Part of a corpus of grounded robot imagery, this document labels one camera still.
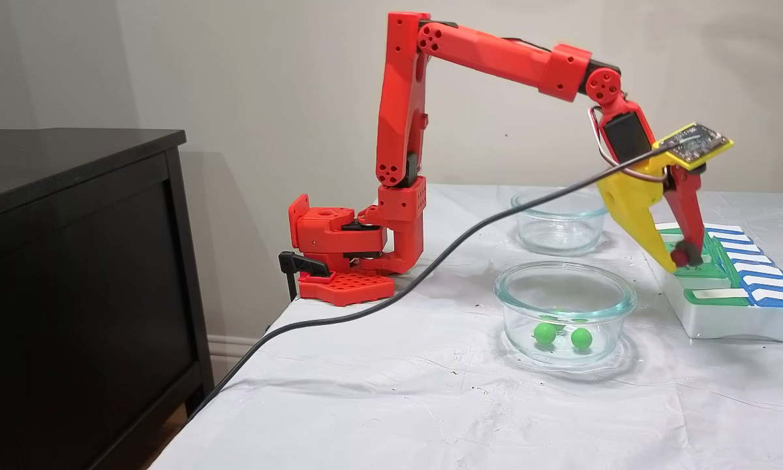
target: green ball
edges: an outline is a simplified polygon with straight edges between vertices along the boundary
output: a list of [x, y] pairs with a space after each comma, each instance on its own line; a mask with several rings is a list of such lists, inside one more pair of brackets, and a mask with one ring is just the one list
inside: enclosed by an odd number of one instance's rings
[[541, 345], [550, 345], [557, 336], [557, 329], [550, 323], [540, 323], [534, 328], [534, 339]]
[[571, 344], [579, 350], [585, 350], [592, 345], [592, 334], [586, 328], [577, 328], [571, 332]]

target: white wall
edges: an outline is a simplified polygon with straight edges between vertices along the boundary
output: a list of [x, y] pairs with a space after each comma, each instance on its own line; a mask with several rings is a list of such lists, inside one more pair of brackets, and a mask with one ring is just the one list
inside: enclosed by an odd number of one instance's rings
[[[624, 71], [656, 134], [737, 141], [705, 189], [783, 191], [783, 0], [12, 0], [42, 126], [182, 128], [207, 327], [255, 338], [286, 304], [287, 206], [374, 197], [386, 12], [567, 42]], [[603, 167], [585, 97], [433, 60], [433, 182], [564, 184]]]

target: red robot arm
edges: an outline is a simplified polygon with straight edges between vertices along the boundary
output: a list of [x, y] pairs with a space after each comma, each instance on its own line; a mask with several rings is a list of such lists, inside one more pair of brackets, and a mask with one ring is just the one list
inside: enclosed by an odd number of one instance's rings
[[[621, 72], [592, 60], [588, 51], [568, 45], [546, 50], [431, 21], [422, 12], [389, 13], [377, 125], [377, 204], [356, 217], [352, 209], [311, 208], [306, 195], [290, 206], [293, 247], [307, 258], [325, 262], [332, 271], [331, 277], [300, 277], [301, 297], [321, 298], [337, 306], [389, 297], [394, 285], [383, 275], [404, 273], [418, 261], [425, 208], [425, 178], [418, 172], [428, 124], [425, 68], [431, 57], [526, 84], [564, 101], [585, 93], [603, 110], [600, 132], [618, 161], [650, 151], [654, 142], [640, 107], [621, 92]], [[673, 170], [675, 189], [667, 200], [686, 239], [701, 250], [704, 229], [696, 202], [698, 176], [678, 170], [679, 175]], [[382, 252], [386, 229], [394, 234], [389, 253]]]

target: black cabinet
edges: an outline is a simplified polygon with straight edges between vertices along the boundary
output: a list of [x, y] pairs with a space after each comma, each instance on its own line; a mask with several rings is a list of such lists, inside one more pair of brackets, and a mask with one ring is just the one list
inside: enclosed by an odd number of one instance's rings
[[0, 470], [123, 468], [213, 388], [183, 131], [0, 131]]

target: glass bowl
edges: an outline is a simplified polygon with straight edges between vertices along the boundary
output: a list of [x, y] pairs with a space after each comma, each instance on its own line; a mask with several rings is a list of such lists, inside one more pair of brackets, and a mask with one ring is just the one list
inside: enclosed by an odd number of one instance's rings
[[504, 332], [531, 359], [585, 366], [618, 346], [636, 292], [621, 276], [574, 262], [530, 262], [496, 278]]
[[[511, 208], [535, 199], [534, 193], [519, 193]], [[597, 190], [583, 189], [551, 200], [516, 216], [519, 240], [532, 252], [555, 256], [588, 253], [600, 240], [606, 205]]]

